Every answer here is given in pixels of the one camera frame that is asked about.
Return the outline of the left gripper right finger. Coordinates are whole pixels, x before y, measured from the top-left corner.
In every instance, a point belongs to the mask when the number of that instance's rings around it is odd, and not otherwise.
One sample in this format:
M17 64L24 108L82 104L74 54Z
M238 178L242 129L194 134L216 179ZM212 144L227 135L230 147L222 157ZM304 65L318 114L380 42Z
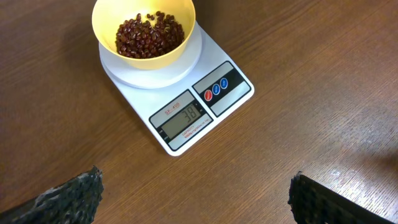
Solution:
M290 181L288 204L298 224L393 224L301 172Z

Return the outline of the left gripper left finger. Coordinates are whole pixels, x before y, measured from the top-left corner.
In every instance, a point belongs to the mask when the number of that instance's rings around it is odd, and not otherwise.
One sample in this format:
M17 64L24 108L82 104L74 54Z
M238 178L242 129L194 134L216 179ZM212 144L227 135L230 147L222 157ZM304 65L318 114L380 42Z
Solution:
M2 224L90 224L104 191L103 173L97 167L1 213Z

